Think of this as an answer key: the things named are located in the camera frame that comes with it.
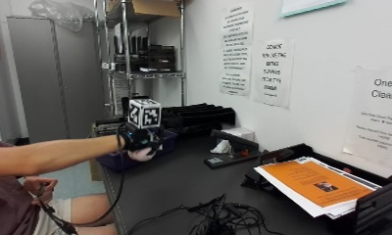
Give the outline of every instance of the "document holder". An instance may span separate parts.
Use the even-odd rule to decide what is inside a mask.
[[[274,161],[286,162],[300,157],[312,157],[340,170],[348,169],[358,177],[383,186],[383,188],[359,198],[355,211],[338,219],[328,218],[328,229],[335,234],[379,234],[392,225],[392,176],[386,178],[350,164],[344,164],[343,162],[315,153],[314,149],[306,144],[299,144],[266,153],[259,157],[255,161],[254,167],[246,173],[246,179],[242,186],[262,189],[270,193],[283,195],[279,189],[266,180],[254,168],[270,164]]]

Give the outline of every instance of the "tan shorts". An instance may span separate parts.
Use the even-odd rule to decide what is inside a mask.
[[[55,209],[55,215],[66,221],[71,221],[71,199],[53,200],[49,204]],[[66,235],[43,210],[39,212],[39,220],[34,235]]]

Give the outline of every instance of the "hand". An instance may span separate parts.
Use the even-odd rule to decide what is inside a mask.
[[[139,162],[146,162],[149,161],[157,153],[150,154],[153,152],[153,148],[146,148],[143,150],[138,151],[129,151],[130,158],[139,161]]]
[[[26,177],[26,182],[25,182],[25,189],[32,192],[34,195],[38,196],[41,185],[46,184],[45,188],[42,189],[42,195],[39,195],[39,198],[35,198],[33,200],[33,205],[39,205],[39,200],[41,199],[46,204],[51,201],[53,199],[53,191],[54,187],[58,183],[57,179],[51,178],[42,178],[38,176],[29,176]]]

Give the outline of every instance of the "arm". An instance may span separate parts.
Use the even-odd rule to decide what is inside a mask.
[[[0,176],[39,175],[77,165],[117,150],[115,135],[0,148]]]

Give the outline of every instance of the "paper stack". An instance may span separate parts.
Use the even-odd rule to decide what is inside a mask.
[[[355,210],[360,197],[382,188],[311,157],[266,164],[255,170],[314,217],[343,216]]]

